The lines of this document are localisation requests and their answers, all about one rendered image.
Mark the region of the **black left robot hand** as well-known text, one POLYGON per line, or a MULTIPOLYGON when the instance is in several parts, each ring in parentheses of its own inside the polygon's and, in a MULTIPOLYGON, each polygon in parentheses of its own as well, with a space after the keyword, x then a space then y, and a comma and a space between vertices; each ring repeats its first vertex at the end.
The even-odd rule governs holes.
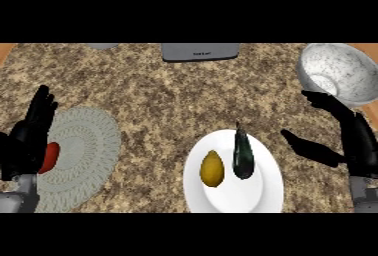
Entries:
POLYGON ((49 87, 35 94, 26 118, 17 122, 11 134, 0 132, 0 178, 11 181, 23 174, 36 174, 43 166, 48 135, 58 102, 49 87))

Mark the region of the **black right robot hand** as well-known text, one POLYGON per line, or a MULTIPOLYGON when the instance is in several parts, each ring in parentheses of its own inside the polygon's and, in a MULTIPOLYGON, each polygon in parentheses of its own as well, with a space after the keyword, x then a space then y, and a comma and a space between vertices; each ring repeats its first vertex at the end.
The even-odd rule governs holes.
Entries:
POLYGON ((352 176, 378 179, 378 140, 364 115, 353 112, 333 95, 312 91, 302 91, 302 94, 312 106, 328 111, 339 120, 345 154, 283 129, 281 134, 296 154, 330 167, 346 163, 352 176))

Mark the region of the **white speckled bowl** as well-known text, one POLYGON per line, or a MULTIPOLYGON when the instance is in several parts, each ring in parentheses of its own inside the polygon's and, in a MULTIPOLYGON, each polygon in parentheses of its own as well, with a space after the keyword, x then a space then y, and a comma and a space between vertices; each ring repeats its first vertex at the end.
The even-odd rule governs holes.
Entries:
POLYGON ((345 43, 311 43, 297 62, 306 91, 328 93, 349 107, 378 100, 378 64, 345 43))

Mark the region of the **white round plate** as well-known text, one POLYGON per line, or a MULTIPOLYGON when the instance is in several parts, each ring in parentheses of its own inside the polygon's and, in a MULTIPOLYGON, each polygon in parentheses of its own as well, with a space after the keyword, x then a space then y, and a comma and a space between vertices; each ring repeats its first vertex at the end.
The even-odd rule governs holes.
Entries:
POLYGON ((207 134, 194 145, 184 168, 184 191, 192 213, 281 213, 284 180, 275 157, 265 144, 249 135, 256 168, 249 179, 234 172, 234 129, 207 134), (215 150, 225 165, 225 179, 218 187, 201 181, 200 170, 209 152, 215 150))

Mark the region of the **yellow lemon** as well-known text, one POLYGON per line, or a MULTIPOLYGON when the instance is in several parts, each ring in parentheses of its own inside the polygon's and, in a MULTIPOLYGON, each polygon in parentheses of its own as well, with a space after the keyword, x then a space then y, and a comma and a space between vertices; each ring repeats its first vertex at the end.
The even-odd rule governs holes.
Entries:
POLYGON ((203 183, 209 187, 218 187, 225 179, 225 165, 222 158, 215 150, 212 150, 203 159, 200 177, 203 183))

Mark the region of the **red fruit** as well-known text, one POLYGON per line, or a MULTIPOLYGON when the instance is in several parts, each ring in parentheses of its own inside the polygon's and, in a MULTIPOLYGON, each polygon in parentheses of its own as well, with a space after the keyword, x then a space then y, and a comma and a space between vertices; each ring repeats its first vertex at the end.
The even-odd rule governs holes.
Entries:
POLYGON ((39 170, 40 174, 46 173, 54 169, 58 162, 60 151, 61 151, 60 144, 57 142, 49 143, 46 148, 43 166, 39 170))

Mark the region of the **pale woven round placemat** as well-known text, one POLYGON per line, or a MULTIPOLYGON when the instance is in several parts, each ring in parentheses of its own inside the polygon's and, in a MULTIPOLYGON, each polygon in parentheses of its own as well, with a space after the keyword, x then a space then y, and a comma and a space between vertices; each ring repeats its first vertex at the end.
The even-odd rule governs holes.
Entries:
POLYGON ((49 142, 60 144, 61 151, 54 169, 37 178, 36 212, 63 213, 97 195, 114 171, 122 148, 114 117, 92 107, 58 112, 49 142))

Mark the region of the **dark green zucchini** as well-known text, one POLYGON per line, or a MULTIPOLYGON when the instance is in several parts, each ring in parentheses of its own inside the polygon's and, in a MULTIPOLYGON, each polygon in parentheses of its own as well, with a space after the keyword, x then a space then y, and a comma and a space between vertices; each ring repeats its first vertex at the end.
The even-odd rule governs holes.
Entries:
POLYGON ((255 174, 255 154, 247 133, 237 124, 235 149, 234 149, 234 173, 240 179, 249 179, 255 174))

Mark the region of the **grey rounded object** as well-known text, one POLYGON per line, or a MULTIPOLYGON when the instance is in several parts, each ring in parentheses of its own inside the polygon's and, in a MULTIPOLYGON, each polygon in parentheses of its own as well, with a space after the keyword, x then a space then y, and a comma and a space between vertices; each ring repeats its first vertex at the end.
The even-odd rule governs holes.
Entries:
POLYGON ((94 49, 105 50, 117 47, 119 43, 88 43, 86 45, 94 49))

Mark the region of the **grey flat appliance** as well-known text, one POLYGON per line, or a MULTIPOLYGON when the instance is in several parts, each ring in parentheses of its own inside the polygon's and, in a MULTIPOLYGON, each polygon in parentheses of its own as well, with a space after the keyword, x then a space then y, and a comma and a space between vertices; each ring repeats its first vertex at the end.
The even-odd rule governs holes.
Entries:
POLYGON ((163 43, 163 60, 188 62, 225 60, 238 57, 240 43, 163 43))

